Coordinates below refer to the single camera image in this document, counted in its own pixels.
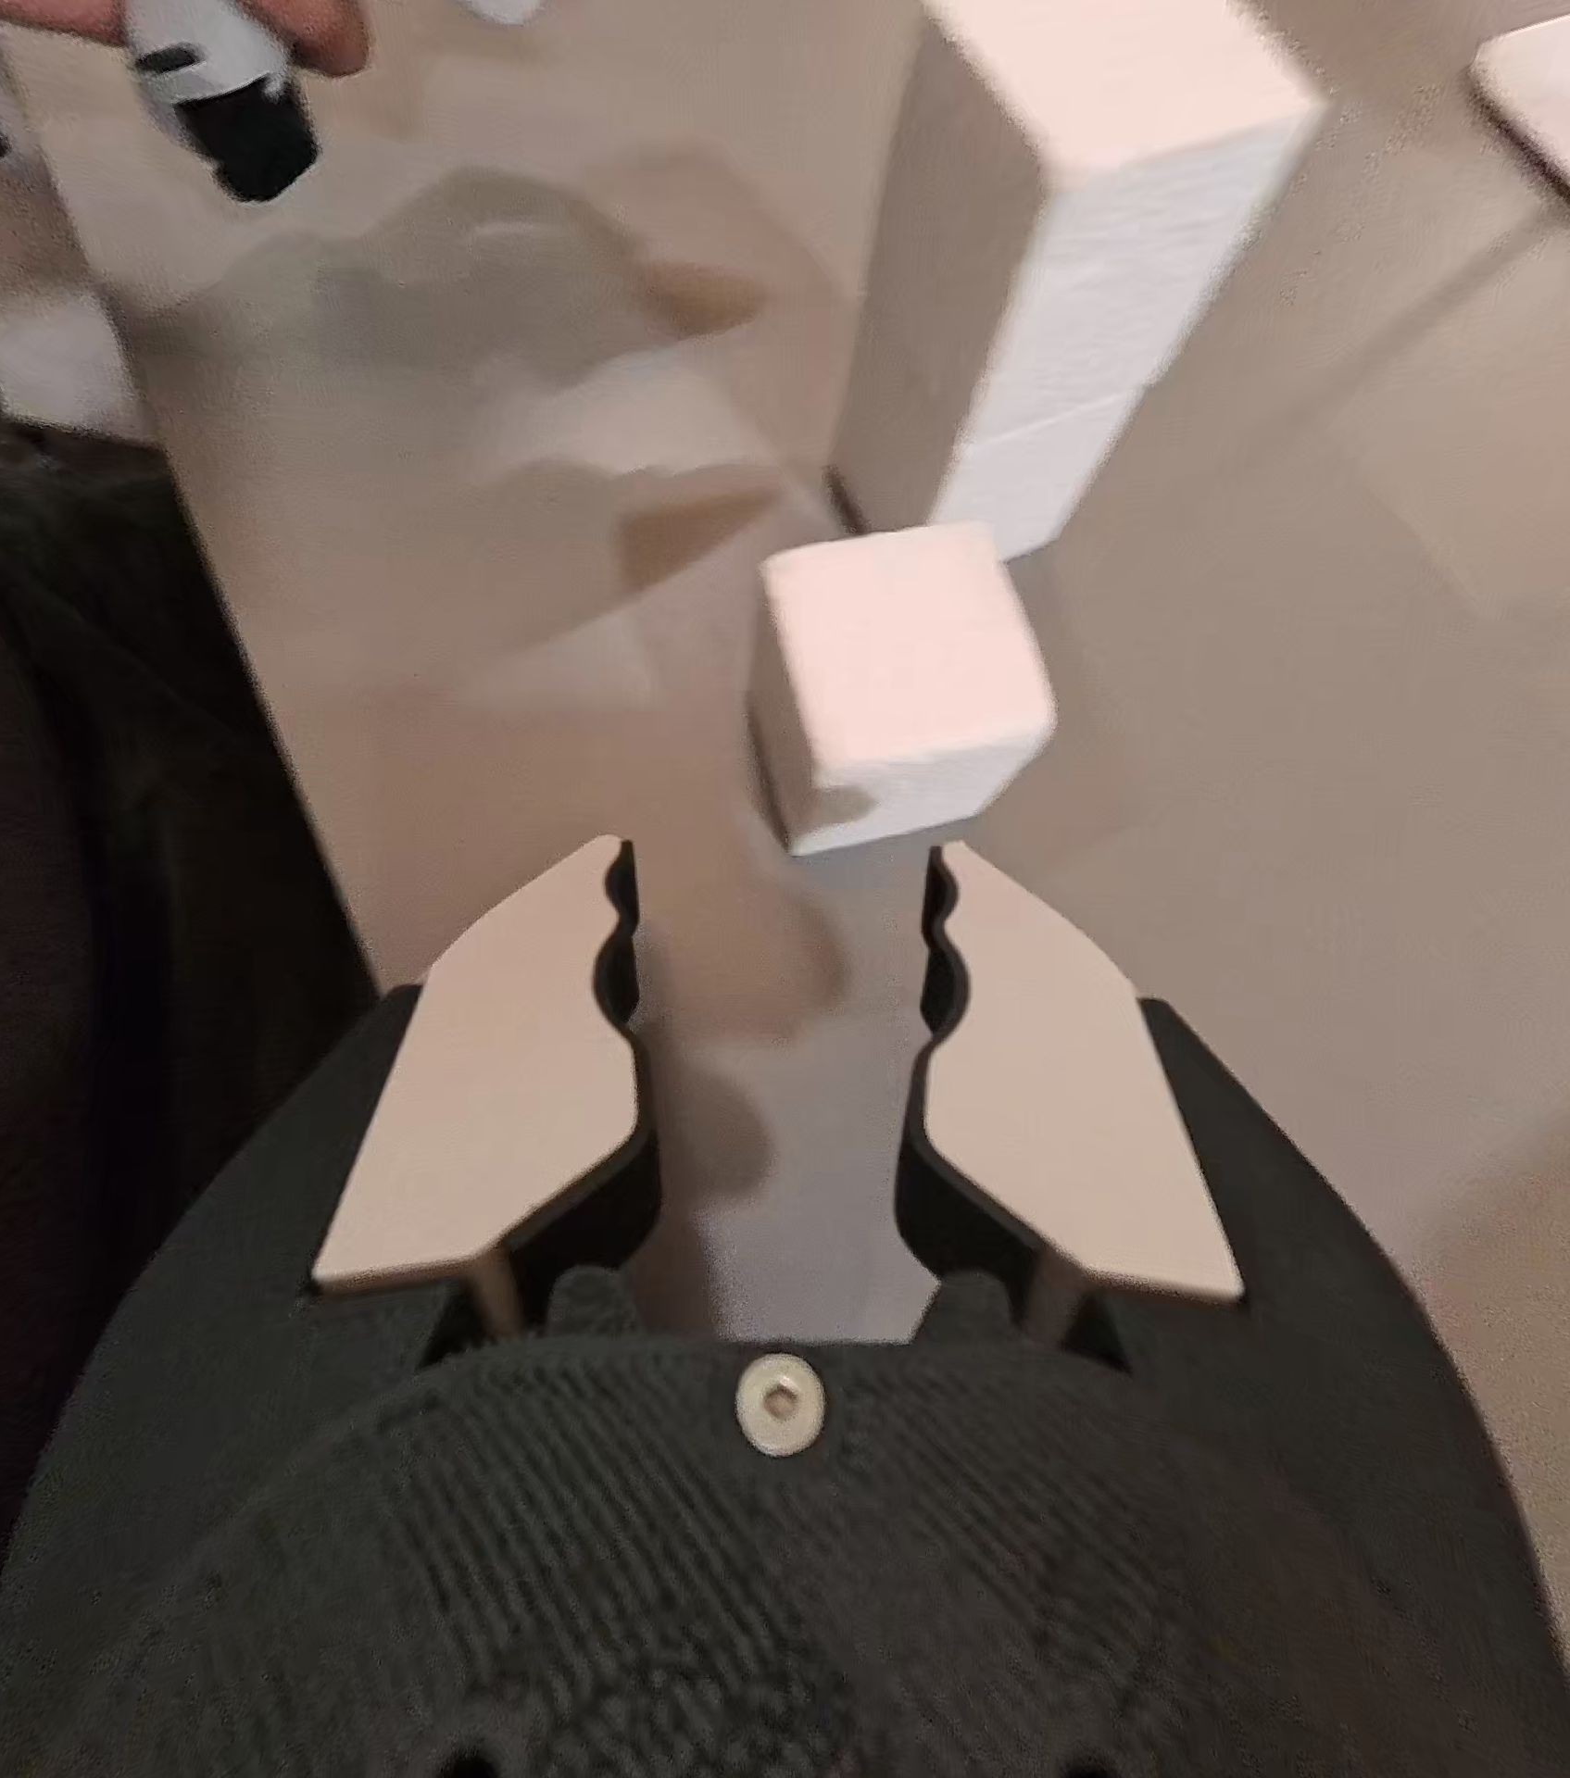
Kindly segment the person's dark clothing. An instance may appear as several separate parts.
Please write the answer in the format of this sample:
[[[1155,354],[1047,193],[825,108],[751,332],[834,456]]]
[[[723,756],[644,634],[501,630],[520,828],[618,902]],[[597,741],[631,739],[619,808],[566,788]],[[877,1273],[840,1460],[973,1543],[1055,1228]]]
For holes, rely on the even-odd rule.
[[[373,997],[164,463],[0,423],[0,1569],[116,1302]]]

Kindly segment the tall white foam block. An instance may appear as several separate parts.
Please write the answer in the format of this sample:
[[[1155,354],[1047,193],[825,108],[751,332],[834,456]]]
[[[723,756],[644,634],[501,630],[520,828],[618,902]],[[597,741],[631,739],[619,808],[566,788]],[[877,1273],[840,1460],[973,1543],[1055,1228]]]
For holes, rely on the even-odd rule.
[[[1027,434],[1147,387],[1323,102],[1247,4],[923,4],[836,462]]]

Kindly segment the light grey desk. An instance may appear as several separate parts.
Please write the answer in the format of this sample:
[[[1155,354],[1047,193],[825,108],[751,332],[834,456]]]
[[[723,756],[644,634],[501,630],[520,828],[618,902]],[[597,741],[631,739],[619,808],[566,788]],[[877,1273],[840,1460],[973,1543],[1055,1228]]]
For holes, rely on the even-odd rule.
[[[831,445],[914,4],[373,4],[321,161],[216,195],[1,34],[377,978],[634,843],[668,1225],[756,1336],[903,1332],[929,838],[788,860],[756,569]],[[1271,4],[1334,100],[1062,537],[1058,702],[964,836],[1173,1004],[1412,1280],[1570,1651],[1570,213],[1499,4]]]

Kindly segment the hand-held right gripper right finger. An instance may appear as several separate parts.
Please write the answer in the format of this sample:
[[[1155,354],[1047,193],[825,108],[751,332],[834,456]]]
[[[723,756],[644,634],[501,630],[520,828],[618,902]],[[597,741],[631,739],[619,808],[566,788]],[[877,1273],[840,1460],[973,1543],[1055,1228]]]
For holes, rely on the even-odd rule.
[[[1049,1349],[1110,1295],[1240,1312],[1243,1273],[1129,976],[962,841],[929,850],[921,939],[892,1188],[910,1258],[988,1280]]]

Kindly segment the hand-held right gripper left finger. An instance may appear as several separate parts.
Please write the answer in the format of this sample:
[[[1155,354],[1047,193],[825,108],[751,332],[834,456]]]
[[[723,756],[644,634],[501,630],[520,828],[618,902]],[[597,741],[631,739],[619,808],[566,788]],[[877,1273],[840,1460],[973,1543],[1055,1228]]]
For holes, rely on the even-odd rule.
[[[638,923],[634,849],[599,836],[438,956],[314,1252],[316,1293],[458,1284],[510,1338],[568,1271],[638,1254],[662,1212]]]

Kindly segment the person's left hand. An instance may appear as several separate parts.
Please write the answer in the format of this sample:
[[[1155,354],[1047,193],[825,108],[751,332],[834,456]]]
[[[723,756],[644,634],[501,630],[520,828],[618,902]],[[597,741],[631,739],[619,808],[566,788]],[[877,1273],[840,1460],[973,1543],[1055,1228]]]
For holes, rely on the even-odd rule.
[[[370,58],[370,28],[353,2],[238,2],[295,61],[323,78],[358,74]],[[0,2],[0,23],[73,36],[105,47],[127,41],[127,2]]]

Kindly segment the white foam cube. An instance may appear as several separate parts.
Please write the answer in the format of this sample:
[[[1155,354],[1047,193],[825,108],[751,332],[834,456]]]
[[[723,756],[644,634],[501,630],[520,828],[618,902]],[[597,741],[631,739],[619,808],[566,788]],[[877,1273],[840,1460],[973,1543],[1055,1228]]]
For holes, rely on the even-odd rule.
[[[751,736],[795,858],[960,825],[1042,752],[1056,699],[982,523],[799,545],[758,571]]]

